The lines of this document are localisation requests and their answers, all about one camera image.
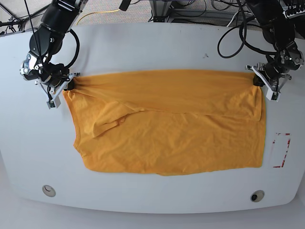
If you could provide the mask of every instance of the floor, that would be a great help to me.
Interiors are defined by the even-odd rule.
[[[79,18],[83,15],[96,12],[96,11],[109,11],[116,10],[119,8],[119,5],[122,0],[89,0],[86,4],[84,11],[81,13]],[[16,17],[22,17],[27,15],[25,8],[24,0],[0,0],[7,9],[9,9]],[[179,3],[187,4],[188,0],[181,0]],[[30,13],[33,13],[45,5],[51,3],[51,0],[27,0],[27,4],[30,10]],[[186,8],[204,10],[206,6],[207,10],[215,10],[211,5],[211,0],[196,0],[193,4],[187,6]],[[221,2],[214,1],[214,6],[223,9],[226,7],[225,4]],[[226,11],[236,12],[236,7],[229,7]],[[151,7],[148,0],[141,0],[140,2],[130,5],[129,9],[114,13],[103,13],[103,14],[92,14],[81,20],[79,25],[86,24],[100,24],[100,23],[122,23],[122,22],[147,22],[151,17]],[[34,18],[32,20],[33,26],[38,28],[42,15]],[[6,22],[9,19],[9,15],[3,10],[0,9],[0,21]],[[29,29],[30,24],[27,23],[25,29]],[[5,27],[0,27],[0,32],[5,30]]]

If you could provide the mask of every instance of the round hole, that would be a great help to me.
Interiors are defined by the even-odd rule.
[[[251,195],[250,199],[252,202],[257,203],[261,201],[264,198],[264,196],[265,196],[264,191],[258,190]]]
[[[56,195],[55,190],[50,185],[42,186],[42,191],[48,197],[54,197]]]

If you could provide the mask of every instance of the yellow cable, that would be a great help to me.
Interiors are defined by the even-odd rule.
[[[88,16],[88,15],[90,15],[90,14],[94,14],[94,13],[113,13],[113,12],[117,12],[117,11],[120,11],[120,9],[118,9],[118,10],[112,10],[112,11],[100,11],[100,12],[88,13],[88,14],[82,16],[82,17],[78,20],[78,22],[76,23],[76,25],[78,25],[78,23],[80,23],[81,19],[83,19],[84,17],[86,17],[86,16]]]

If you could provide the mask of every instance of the orange fabric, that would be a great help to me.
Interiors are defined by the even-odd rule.
[[[74,79],[74,147],[99,172],[260,167],[265,104],[252,73],[157,70]]]

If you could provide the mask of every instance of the white table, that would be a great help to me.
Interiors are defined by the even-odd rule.
[[[223,27],[125,23],[74,29],[81,50],[71,71],[82,75],[149,69],[245,71],[247,64],[265,62],[264,56],[246,47],[234,58],[219,57],[216,46],[227,30]],[[261,168],[172,177],[98,173],[86,169],[73,148],[74,126],[63,97],[59,109],[49,110],[34,81],[27,82],[19,74],[30,37],[28,32],[0,38],[0,150],[18,195],[72,207],[141,213],[233,211],[282,205],[294,198],[305,169],[304,69],[290,72],[293,79],[282,89],[280,102],[266,102]],[[249,31],[248,42],[273,49],[259,31]],[[222,52],[232,54],[240,43],[238,32],[232,32],[224,40]],[[305,41],[297,43],[305,51]],[[75,41],[67,34],[52,62],[67,64],[74,51]],[[282,154],[271,154],[276,133],[291,133],[283,168],[273,168]],[[44,195],[43,185],[52,186],[56,196]],[[265,197],[253,203],[250,196],[257,190],[263,190]]]

